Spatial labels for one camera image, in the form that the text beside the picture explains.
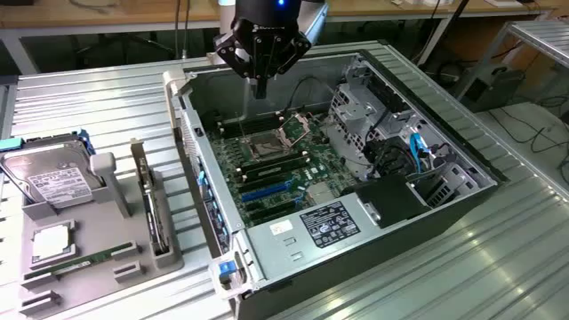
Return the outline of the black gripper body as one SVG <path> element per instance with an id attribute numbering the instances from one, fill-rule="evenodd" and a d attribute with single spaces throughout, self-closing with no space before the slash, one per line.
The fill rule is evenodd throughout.
<path id="1" fill-rule="evenodd" d="M 259 56 L 266 51 L 263 41 L 274 35 L 294 35 L 298 29 L 299 1 L 237 1 L 235 18 L 250 21 L 254 35 L 254 68 L 259 75 Z"/>

